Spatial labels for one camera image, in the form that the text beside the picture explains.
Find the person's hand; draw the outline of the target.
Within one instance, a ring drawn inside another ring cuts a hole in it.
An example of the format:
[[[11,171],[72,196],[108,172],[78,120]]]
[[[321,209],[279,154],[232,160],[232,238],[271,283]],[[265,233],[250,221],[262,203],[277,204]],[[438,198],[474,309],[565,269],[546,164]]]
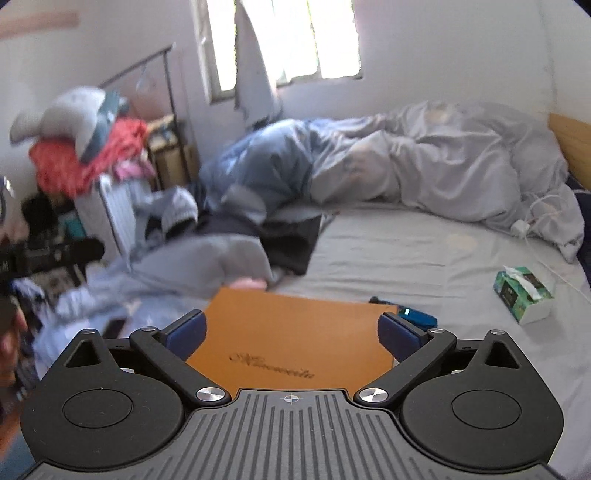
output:
[[[28,330],[23,312],[17,309],[10,329],[1,336],[0,387],[8,388],[15,382],[19,362],[21,336]]]

